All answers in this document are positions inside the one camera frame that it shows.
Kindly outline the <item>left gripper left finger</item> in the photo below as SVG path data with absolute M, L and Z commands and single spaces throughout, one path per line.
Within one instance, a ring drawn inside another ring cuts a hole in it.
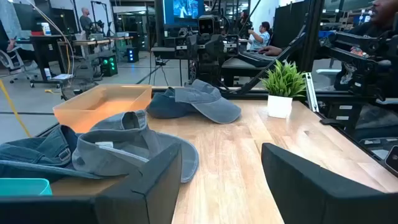
M 171 224 L 181 176 L 175 143 L 95 195 L 0 198 L 0 224 Z

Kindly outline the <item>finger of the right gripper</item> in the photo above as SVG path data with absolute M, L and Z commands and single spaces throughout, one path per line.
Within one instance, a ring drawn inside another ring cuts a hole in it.
M 198 51 L 204 43 L 205 38 L 202 35 L 190 35 L 187 37 L 187 55 L 190 60 L 200 60 Z
M 224 54 L 224 43 L 222 35 L 213 35 L 213 56 L 215 58 L 222 57 Z

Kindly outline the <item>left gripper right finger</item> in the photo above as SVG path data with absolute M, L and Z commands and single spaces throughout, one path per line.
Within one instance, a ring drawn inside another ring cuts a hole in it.
M 261 161 L 285 224 L 398 224 L 398 192 L 372 189 L 271 143 L 262 144 Z

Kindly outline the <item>dark grey cloth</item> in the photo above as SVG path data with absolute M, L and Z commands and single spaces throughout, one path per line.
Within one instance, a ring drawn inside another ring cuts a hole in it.
M 151 130 L 144 110 L 119 113 L 96 123 L 78 137 L 72 163 L 76 170 L 89 174 L 125 175 L 173 144 L 182 147 L 181 182 L 187 183 L 198 169 L 198 151 L 182 138 Z

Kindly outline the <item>blue denim baseball cap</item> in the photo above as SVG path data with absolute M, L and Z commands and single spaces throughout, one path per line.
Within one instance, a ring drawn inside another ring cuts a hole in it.
M 78 135 L 60 125 L 44 137 L 25 138 L 0 144 L 0 177 L 43 178 L 49 182 L 64 177 L 100 179 L 78 171 L 72 164 Z
M 146 111 L 158 119 L 180 118 L 197 112 L 191 104 L 177 102 L 175 90 L 171 87 L 164 93 L 155 93 Z

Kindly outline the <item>grey baseball cap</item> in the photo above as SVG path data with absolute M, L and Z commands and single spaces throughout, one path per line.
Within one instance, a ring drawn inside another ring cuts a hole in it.
M 241 108 L 223 98 L 219 89 L 196 79 L 191 85 L 175 89 L 175 101 L 193 106 L 218 124 L 229 124 L 241 115 Z

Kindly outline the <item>large display screen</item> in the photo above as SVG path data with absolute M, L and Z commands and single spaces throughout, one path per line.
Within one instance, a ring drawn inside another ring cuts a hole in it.
M 197 24 L 204 15 L 204 0 L 163 0 L 164 24 L 170 26 Z

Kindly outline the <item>computer tower with blue lights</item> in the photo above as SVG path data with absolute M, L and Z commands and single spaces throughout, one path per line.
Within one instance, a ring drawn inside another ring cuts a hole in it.
M 129 63 L 135 63 L 139 61 L 139 49 L 137 47 L 131 47 L 126 50 L 126 57 Z

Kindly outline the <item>black partition panel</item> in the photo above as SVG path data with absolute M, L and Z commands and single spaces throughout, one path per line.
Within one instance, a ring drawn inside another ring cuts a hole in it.
M 289 3 L 275 10 L 271 45 L 282 48 L 296 38 L 306 21 L 310 0 Z

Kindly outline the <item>computer tower with green lights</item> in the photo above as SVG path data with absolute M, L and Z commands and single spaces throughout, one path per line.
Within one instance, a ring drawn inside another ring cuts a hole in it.
M 117 60 L 115 55 L 99 57 L 99 65 L 102 76 L 112 77 L 118 73 Z

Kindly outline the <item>wooden desk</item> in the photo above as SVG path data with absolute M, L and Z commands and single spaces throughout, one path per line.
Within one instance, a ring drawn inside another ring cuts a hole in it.
M 111 44 L 119 40 L 132 40 L 133 37 L 111 37 L 103 40 L 73 40 L 70 42 L 72 47 L 85 46 L 85 45 L 100 45 L 100 44 Z

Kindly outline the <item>orange plastic bin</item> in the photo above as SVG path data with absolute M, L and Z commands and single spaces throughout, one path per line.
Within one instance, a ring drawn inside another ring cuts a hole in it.
M 151 97 L 151 85 L 100 84 L 54 106 L 53 113 L 60 124 L 76 133 L 86 133 L 110 116 L 144 110 Z

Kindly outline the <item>teal plastic bin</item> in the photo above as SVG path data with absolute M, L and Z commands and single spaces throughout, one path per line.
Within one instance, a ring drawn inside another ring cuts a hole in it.
M 50 182 L 38 178 L 0 178 L 0 196 L 52 195 Z

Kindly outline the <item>black desk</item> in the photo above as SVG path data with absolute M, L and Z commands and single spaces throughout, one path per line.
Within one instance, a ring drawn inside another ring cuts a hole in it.
M 71 76 L 73 50 L 70 49 L 67 40 L 61 40 L 61 38 L 61 35 L 30 36 L 41 74 L 41 80 L 30 81 L 31 88 L 34 88 L 35 84 L 50 84 L 60 88 L 63 81 Z M 61 79 L 57 79 L 58 74 L 52 71 L 51 62 L 58 63 Z

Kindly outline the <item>office chair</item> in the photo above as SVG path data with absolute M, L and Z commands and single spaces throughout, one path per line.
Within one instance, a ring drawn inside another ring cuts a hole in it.
M 23 73 L 26 79 L 30 80 L 24 61 L 18 53 L 19 49 L 20 47 L 18 46 L 7 52 L 0 50 L 0 62 L 8 70 L 8 75 L 13 76 L 13 78 L 9 81 L 10 83 L 14 83 L 16 80 L 18 80 L 16 75 L 20 73 Z

